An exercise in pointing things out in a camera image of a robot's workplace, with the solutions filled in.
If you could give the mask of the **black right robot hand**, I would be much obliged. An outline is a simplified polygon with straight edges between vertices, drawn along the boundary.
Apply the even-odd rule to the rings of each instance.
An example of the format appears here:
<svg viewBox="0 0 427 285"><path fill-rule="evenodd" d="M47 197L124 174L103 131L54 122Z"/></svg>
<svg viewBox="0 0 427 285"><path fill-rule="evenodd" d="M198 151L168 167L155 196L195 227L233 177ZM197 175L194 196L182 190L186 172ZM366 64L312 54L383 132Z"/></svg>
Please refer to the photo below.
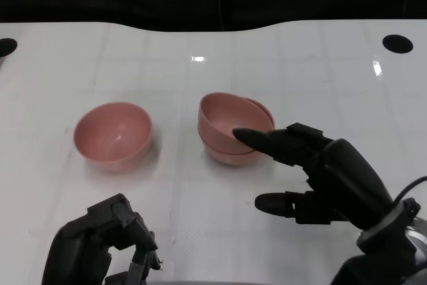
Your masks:
<svg viewBox="0 0 427 285"><path fill-rule="evenodd" d="M393 200L382 180L345 139L325 137L300 123L267 132L236 128L233 135L276 162L300 166L308 177L307 192L258 195L255 207L262 212L294 218L298 224L349 221L367 230L391 210Z"/></svg>

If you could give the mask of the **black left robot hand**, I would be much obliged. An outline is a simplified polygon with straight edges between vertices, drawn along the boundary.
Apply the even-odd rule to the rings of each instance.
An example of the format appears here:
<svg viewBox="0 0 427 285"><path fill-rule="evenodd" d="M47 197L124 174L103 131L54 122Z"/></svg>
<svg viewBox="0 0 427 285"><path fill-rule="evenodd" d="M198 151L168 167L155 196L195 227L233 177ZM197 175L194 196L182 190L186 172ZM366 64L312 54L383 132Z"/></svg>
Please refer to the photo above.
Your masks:
<svg viewBox="0 0 427 285"><path fill-rule="evenodd" d="M108 275L110 248L135 247L129 269ZM123 194L87 209L56 233L44 268L43 284L145 284L151 270L161 269L155 234Z"/></svg>

